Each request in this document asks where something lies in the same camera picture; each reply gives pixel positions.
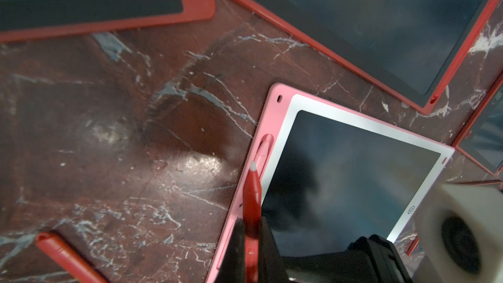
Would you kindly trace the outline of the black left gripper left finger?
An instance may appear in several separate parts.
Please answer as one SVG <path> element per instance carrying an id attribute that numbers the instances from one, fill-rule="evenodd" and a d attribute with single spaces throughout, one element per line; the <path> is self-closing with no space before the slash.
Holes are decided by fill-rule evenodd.
<path id="1" fill-rule="evenodd" d="M 245 224 L 238 219 L 231 233 L 230 241 L 224 255 L 215 283 L 245 282 Z"/>

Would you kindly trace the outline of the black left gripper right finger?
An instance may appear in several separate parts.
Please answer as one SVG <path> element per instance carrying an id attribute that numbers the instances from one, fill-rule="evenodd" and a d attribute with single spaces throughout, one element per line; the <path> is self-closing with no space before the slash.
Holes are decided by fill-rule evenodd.
<path id="1" fill-rule="evenodd" d="M 290 282 L 282 257 L 278 252 L 276 242 L 265 217 L 261 218 L 259 229 L 258 282 Z"/>

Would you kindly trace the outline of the red stylus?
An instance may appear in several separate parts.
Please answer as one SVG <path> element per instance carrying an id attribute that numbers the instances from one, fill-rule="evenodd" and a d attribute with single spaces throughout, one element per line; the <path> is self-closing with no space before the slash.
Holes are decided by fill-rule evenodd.
<path id="1" fill-rule="evenodd" d="M 245 224 L 245 282 L 258 282 L 259 229 L 262 188 L 255 162 L 252 162 L 243 187 L 242 213 Z"/>

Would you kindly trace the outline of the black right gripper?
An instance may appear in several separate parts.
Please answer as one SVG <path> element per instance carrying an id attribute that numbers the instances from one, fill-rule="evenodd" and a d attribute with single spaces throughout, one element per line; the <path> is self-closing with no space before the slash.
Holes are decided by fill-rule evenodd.
<path id="1" fill-rule="evenodd" d="M 284 257 L 295 282 L 412 282 L 396 247 L 378 235 L 360 237 L 343 252 Z"/>

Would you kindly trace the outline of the red stylus angled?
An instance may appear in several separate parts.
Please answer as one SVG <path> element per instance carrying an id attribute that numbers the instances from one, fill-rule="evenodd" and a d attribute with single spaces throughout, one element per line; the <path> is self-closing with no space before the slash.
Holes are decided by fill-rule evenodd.
<path id="1" fill-rule="evenodd" d="M 73 246 L 57 233 L 39 233 L 35 237 L 35 244 L 39 250 L 44 252 L 78 282 L 108 282 Z"/>

